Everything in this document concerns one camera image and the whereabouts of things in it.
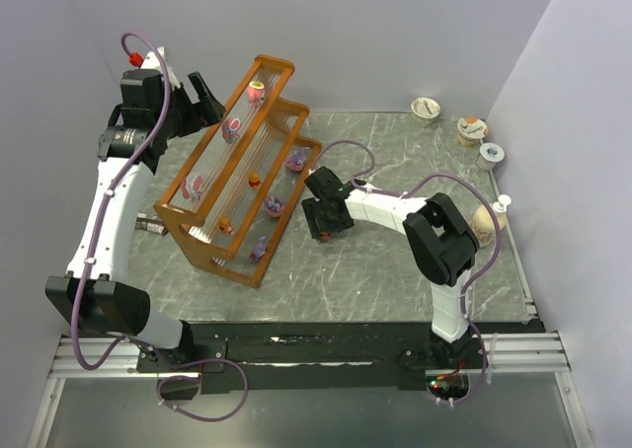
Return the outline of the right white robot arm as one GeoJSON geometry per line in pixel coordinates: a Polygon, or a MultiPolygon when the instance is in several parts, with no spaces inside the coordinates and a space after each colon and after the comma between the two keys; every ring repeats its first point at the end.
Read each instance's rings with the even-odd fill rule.
{"type": "Polygon", "coordinates": [[[418,270],[431,283],[433,334],[447,343],[462,339],[468,331],[465,284],[480,246],[447,194],[408,197],[364,181],[344,183],[326,167],[310,172],[305,184],[313,194],[302,201],[312,238],[323,241],[357,221],[405,236],[418,270]]]}

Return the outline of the pink pot toy green top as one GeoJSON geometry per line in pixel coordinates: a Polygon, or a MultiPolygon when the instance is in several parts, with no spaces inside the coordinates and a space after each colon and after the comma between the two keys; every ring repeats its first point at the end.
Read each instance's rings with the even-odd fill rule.
{"type": "Polygon", "coordinates": [[[250,107],[255,110],[265,101],[266,85],[259,80],[252,80],[246,88],[246,95],[250,107]]]}

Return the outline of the pink ball purple bunny toy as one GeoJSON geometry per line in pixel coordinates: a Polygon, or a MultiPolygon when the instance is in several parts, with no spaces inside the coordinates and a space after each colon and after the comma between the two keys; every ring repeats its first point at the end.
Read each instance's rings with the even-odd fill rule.
{"type": "Polygon", "coordinates": [[[263,206],[272,218],[280,218],[285,209],[285,203],[280,198],[272,195],[266,196],[263,206]]]}

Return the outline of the pink egg toy blue spots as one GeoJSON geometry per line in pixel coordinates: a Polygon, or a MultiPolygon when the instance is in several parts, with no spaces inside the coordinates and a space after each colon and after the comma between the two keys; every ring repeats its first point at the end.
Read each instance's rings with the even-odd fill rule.
{"type": "Polygon", "coordinates": [[[221,135],[228,144],[236,143],[241,135],[242,120],[239,117],[228,117],[221,124],[221,135]]]}

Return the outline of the small purple bunny toy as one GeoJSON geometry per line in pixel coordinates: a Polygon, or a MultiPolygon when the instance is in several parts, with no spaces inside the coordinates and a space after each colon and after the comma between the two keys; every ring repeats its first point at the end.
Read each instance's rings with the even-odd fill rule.
{"type": "Polygon", "coordinates": [[[267,251],[267,237],[262,236],[257,240],[251,253],[249,254],[249,258],[254,262],[259,262],[267,251]]]}

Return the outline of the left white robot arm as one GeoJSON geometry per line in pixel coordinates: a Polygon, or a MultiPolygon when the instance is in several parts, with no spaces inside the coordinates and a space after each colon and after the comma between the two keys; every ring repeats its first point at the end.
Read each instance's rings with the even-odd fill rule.
{"type": "Polygon", "coordinates": [[[99,138],[97,187],[80,245],[65,273],[45,286],[72,339],[80,332],[128,337],[172,364],[194,359],[191,326],[161,313],[146,291],[129,285],[127,267],[138,210],[169,141],[216,125],[225,114],[199,73],[188,78],[197,102],[176,80],[166,95],[159,69],[123,73],[121,102],[99,138]]]}

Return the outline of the pink egg toy white frill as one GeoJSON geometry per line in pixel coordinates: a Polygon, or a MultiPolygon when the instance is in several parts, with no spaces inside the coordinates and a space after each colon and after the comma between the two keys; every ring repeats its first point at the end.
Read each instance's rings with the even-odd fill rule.
{"type": "Polygon", "coordinates": [[[202,195],[204,179],[200,174],[189,174],[183,178],[180,184],[180,191],[184,199],[197,201],[202,195]]]}

